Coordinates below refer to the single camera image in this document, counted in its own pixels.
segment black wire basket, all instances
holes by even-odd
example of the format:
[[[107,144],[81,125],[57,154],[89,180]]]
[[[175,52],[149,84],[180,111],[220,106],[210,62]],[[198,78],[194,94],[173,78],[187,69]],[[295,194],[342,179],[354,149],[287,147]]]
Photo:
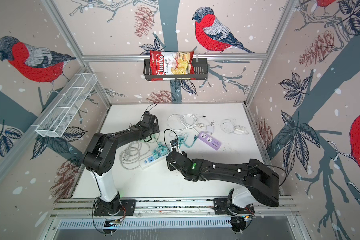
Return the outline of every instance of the black wire basket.
[[[152,70],[149,62],[149,59],[144,60],[143,73],[147,81],[151,81],[153,78],[163,78],[163,80],[206,80],[208,78],[207,58],[193,58],[192,65],[195,74],[151,75]]]

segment white wire basket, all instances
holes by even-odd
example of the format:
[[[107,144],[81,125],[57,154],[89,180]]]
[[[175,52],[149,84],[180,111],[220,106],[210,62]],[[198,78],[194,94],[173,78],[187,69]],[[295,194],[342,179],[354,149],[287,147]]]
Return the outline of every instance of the white wire basket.
[[[77,78],[44,120],[36,132],[42,137],[61,137],[77,111],[97,83],[95,74],[76,74]]]

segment gray cable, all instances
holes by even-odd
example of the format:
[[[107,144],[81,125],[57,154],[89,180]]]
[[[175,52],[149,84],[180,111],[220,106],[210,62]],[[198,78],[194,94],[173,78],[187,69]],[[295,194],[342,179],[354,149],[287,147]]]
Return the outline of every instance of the gray cable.
[[[148,146],[148,151],[144,152],[143,154],[140,154],[140,150],[142,148],[142,144],[145,144]],[[126,170],[134,170],[134,169],[137,169],[140,167],[139,166],[136,166],[134,168],[127,168],[125,166],[125,164],[134,164],[136,162],[139,162],[140,158],[145,156],[146,154],[150,153],[150,146],[148,143],[146,142],[131,142],[127,148],[122,151],[119,155],[119,159],[120,159],[120,164],[123,168],[125,168]]]

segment chip bag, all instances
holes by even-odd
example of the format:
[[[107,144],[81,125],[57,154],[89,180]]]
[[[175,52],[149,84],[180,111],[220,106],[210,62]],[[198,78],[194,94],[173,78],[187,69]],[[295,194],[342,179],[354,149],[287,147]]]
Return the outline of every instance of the chip bag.
[[[151,75],[195,74],[191,64],[192,58],[193,51],[188,53],[150,51]],[[151,81],[158,80],[174,80],[174,78],[153,78]]]

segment power strip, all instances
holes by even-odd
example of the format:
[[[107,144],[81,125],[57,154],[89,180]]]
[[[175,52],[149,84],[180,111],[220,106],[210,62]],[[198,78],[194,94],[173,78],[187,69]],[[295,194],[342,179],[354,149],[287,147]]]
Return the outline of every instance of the power strip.
[[[161,155],[160,151],[157,152],[157,153],[158,153],[158,158],[157,159],[154,159],[154,156],[151,155],[149,157],[146,157],[146,158],[140,160],[139,164],[140,164],[141,169],[146,169],[147,167],[152,166],[156,162],[158,162],[158,161],[160,161],[162,159],[165,159],[169,152],[167,151],[167,154],[165,154],[164,156]]]
[[[211,135],[206,134],[205,132],[201,132],[199,134],[199,139],[201,141],[205,142],[207,145],[209,145],[210,147],[212,147],[215,150],[218,150],[221,146],[221,142],[214,139]]]

